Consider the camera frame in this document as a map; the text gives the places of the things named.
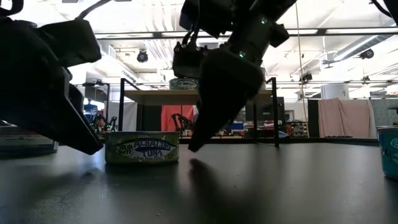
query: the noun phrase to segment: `ceiling beam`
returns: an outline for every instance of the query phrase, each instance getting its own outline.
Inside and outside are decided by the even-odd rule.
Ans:
[[[398,27],[337,27],[337,28],[306,28],[287,29],[291,37],[327,37],[327,36],[358,36],[358,35],[397,35]],[[98,40],[154,40],[154,39],[182,39],[187,32],[117,32],[96,33]],[[221,34],[220,38],[230,37],[231,32]],[[200,31],[198,38],[211,38],[209,34]]]

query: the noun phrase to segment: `pink curtain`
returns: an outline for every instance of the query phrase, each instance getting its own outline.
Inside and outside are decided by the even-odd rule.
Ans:
[[[376,138],[373,109],[369,100],[320,100],[320,137]]]

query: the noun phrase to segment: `exposed ductwork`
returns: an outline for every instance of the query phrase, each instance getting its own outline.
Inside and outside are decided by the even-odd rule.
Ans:
[[[384,24],[383,26],[385,27],[390,27],[394,26],[396,23],[394,20],[391,20]],[[336,62],[342,61],[349,59],[355,55],[358,55],[362,52],[364,52],[367,49],[370,49],[371,47],[374,47],[377,44],[380,44],[381,42],[390,39],[394,35],[374,35],[374,36],[364,36],[359,38],[357,41],[354,41],[352,44],[349,46],[345,47],[344,49],[338,51],[336,54],[333,56],[333,60]]]

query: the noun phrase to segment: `curtain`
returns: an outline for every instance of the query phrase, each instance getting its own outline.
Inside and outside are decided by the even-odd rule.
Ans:
[[[373,108],[369,100],[320,100],[318,113],[321,138],[377,138]]]
[[[182,116],[193,121],[193,106],[180,106],[180,105],[163,105],[162,106],[162,131],[175,131],[173,114],[181,114]],[[180,121],[177,120],[177,126],[180,127]]]

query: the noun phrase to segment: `black pole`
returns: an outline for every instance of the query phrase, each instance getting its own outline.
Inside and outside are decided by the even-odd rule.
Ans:
[[[271,78],[272,82],[272,107],[274,108],[274,139],[275,146],[279,147],[279,125],[278,125],[278,98],[276,94],[276,78]]]
[[[258,127],[257,127],[257,104],[256,104],[256,98],[254,98],[254,101],[253,101],[253,125],[254,125],[254,127],[253,127],[253,129],[254,129],[254,132],[253,132],[254,140],[257,140],[257,129],[258,129]]]
[[[124,81],[125,81],[126,83],[130,84],[130,85],[131,85],[132,87],[134,87],[136,90],[141,90],[140,88],[138,88],[135,84],[133,84],[133,83],[130,82],[129,80],[124,79]]]
[[[106,93],[106,113],[105,113],[105,120],[106,120],[106,130],[108,129],[108,127],[107,127],[107,125],[108,125],[108,122],[109,122],[109,118],[108,118],[108,115],[109,115],[109,98],[110,98],[110,91],[111,91],[111,85],[110,84],[106,84],[107,86],[108,86],[108,92]]]
[[[120,79],[120,100],[119,100],[119,126],[118,131],[123,131],[123,111],[124,111],[124,82],[125,78]]]

